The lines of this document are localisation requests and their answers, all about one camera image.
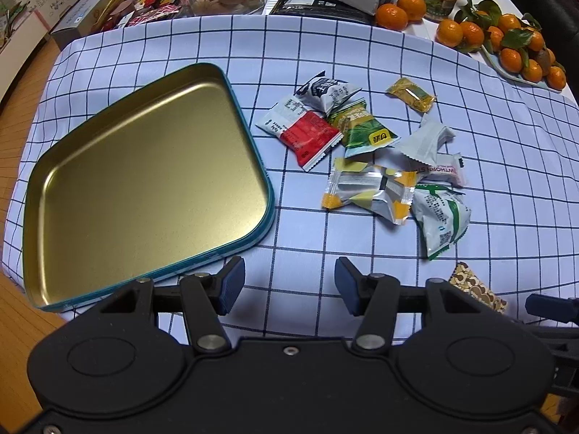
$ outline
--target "checkered tablecloth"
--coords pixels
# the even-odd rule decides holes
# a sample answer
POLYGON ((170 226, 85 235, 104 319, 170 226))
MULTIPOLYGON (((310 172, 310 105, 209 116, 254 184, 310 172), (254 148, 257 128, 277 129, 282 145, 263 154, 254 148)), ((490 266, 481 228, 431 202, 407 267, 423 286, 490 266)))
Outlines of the checkered tablecloth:
MULTIPOLYGON (((348 256, 363 273, 385 272, 405 285, 448 278, 456 261, 466 261, 509 302, 508 314, 526 322, 536 320, 525 312, 530 293, 576 295, 576 105, 561 95, 502 80, 486 65, 430 40, 378 27, 279 16, 157 22, 89 36, 60 54, 34 117, 8 211, 2 264, 18 284, 23 203, 40 155, 114 101, 198 61, 215 63, 228 75, 276 191, 274 226, 242 254, 246 286, 231 314, 222 318, 232 339, 351 337, 359 320, 347 313, 334 286, 339 256, 348 256), (444 149, 465 158, 468 187, 463 191, 473 210, 458 246, 429 262, 412 219, 395 227, 354 206, 320 209, 332 158, 343 148, 306 173, 277 138, 254 126, 280 98, 322 70, 361 86, 370 111, 401 136, 418 128, 420 115, 384 90, 407 76, 436 95, 430 115, 457 132, 444 149)), ((381 149, 375 161, 401 159, 392 149, 381 149)), ((161 315, 160 326, 186 341, 181 315, 161 315)), ((419 327, 415 315, 400 315, 395 338, 402 340, 419 327)))

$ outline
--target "black leather sofa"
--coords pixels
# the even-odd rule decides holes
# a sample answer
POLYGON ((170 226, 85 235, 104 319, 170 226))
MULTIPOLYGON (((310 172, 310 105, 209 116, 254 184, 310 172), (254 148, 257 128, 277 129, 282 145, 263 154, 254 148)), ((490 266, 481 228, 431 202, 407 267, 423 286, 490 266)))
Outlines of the black leather sofa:
POLYGON ((512 0, 543 27, 547 47, 567 70, 567 82, 579 99, 579 2, 577 0, 512 0))

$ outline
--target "screw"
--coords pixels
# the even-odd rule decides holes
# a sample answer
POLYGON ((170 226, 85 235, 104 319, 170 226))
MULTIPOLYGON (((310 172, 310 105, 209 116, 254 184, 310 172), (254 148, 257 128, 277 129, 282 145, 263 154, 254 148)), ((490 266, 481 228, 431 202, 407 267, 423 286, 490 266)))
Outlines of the screw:
POLYGON ((227 344, 227 341, 225 341, 225 338, 223 338, 219 335, 205 335, 205 336, 201 336, 201 338, 199 338, 197 340, 197 345, 201 349, 205 349, 205 350, 221 349, 226 344, 227 344))
POLYGON ((295 346, 288 346, 284 348, 284 354, 288 356, 295 356, 299 352, 299 349, 295 346))
POLYGON ((384 346, 386 340, 378 335, 362 335, 356 338, 356 344, 362 349, 376 350, 384 346))
POLYGON ((42 434, 61 434, 60 429, 52 424, 48 424, 48 426, 44 426, 42 430, 42 434))

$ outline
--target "green and white snack packet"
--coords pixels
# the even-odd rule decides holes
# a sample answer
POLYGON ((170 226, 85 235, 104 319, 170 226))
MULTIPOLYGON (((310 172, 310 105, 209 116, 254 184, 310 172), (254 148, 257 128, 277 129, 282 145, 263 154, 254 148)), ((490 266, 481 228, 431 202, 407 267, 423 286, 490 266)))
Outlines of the green and white snack packet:
POLYGON ((417 184, 412 201, 414 214, 422 230, 429 260, 456 243, 467 231, 471 209, 459 192, 438 184, 417 184))
POLYGON ((346 158, 392 145, 400 138, 366 110, 366 100, 356 99, 332 111, 328 122, 344 134, 346 158))

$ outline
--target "wooden floor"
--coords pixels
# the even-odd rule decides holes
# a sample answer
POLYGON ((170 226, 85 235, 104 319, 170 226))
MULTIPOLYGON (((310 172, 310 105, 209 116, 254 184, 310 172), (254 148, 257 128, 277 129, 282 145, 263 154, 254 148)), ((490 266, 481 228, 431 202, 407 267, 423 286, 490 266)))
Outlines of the wooden floor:
MULTIPOLYGON (((16 183, 22 149, 59 48, 50 40, 36 53, 0 111, 0 236, 16 183)), ((3 240, 0 240, 0 252, 3 240)), ((40 410, 26 376, 34 345, 62 324, 34 310, 21 290, 0 274, 0 425, 14 432, 40 410)))

